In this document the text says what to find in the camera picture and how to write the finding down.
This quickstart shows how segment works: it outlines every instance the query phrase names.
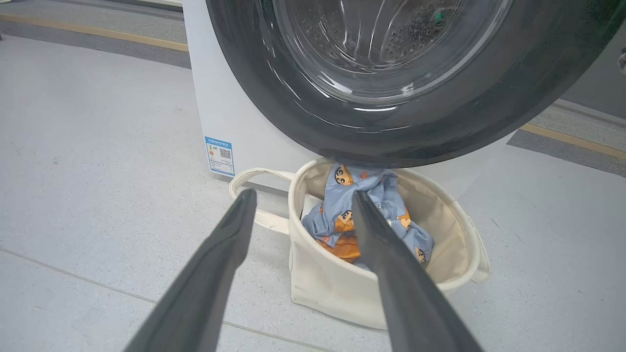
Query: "washing machine door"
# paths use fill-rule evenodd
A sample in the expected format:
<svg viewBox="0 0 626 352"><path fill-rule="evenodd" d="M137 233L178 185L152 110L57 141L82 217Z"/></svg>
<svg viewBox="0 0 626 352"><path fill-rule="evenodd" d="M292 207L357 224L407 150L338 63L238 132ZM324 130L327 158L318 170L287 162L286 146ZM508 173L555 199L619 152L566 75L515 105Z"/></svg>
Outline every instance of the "washing machine door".
<svg viewBox="0 0 626 352"><path fill-rule="evenodd" d="M315 153L415 167L504 137L593 63L626 0L207 0L259 110Z"/></svg>

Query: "washing machine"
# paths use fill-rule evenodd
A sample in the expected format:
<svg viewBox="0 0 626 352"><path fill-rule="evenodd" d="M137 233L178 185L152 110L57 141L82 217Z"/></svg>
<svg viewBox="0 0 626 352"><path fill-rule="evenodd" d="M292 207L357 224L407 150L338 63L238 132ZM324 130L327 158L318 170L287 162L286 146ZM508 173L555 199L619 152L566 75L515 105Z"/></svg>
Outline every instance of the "washing machine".
<svg viewBox="0 0 626 352"><path fill-rule="evenodd" d="M415 168L458 198L593 63L625 3L184 0L208 169L322 155Z"/></svg>

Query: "clothing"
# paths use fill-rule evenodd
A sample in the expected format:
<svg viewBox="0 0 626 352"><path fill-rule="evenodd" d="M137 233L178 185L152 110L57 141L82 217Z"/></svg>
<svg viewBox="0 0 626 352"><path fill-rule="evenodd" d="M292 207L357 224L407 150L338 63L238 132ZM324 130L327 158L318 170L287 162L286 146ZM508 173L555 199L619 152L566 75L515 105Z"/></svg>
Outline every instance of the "clothing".
<svg viewBox="0 0 626 352"><path fill-rule="evenodd" d="M433 237L411 221L398 193L398 175L388 169L363 169L335 163L326 182L324 203L313 207L302 219L304 228L326 250L362 267L358 263L361 253L351 210L352 195L357 190L369 195L382 216L389 220L391 229L420 263L426 265L433 251Z"/></svg>

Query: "cartoon character print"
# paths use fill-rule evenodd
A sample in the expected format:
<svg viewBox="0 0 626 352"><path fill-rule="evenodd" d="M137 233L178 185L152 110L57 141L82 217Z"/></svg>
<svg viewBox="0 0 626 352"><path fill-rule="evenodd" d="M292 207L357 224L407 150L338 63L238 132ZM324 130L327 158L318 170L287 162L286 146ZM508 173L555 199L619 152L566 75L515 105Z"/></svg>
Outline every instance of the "cartoon character print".
<svg viewBox="0 0 626 352"><path fill-rule="evenodd" d="M400 224L404 226L404 228L408 231L409 225L411 225L411 217L409 216L409 211L404 206L404 215L396 216L396 219L400 220Z"/></svg>
<svg viewBox="0 0 626 352"><path fill-rule="evenodd" d="M343 214L337 215L335 220L335 232L354 231L354 221L352 219L352 211L346 210Z"/></svg>
<svg viewBox="0 0 626 352"><path fill-rule="evenodd" d="M341 164L339 167L337 167L337 170L335 170L335 181L337 181L338 184L344 186L350 186L354 184L354 181L352 180L352 175L344 164Z"/></svg>
<svg viewBox="0 0 626 352"><path fill-rule="evenodd" d="M421 249L415 247L415 255L418 257L419 263L424 264L426 262L426 254Z"/></svg>

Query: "laundry basket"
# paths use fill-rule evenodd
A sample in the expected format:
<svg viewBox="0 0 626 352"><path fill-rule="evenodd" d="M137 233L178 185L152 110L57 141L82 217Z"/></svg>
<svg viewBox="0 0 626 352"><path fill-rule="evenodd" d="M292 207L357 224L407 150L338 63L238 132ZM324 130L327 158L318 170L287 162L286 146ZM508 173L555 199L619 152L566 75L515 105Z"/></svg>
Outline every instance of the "laundry basket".
<svg viewBox="0 0 626 352"><path fill-rule="evenodd" d="M307 194L324 198L333 161L311 161L296 174L253 168L239 173L229 185L232 197L252 177L272 173L291 182L289 219L257 210L255 222L286 234L291 239L289 270L291 299L331 316L353 323L386 329L376 275L333 256L304 229L300 218ZM457 201L436 182L407 169L398 174L398 192L417 222L434 238L435 246L426 272L445 295L469 280L489 278L489 259L471 219Z"/></svg>

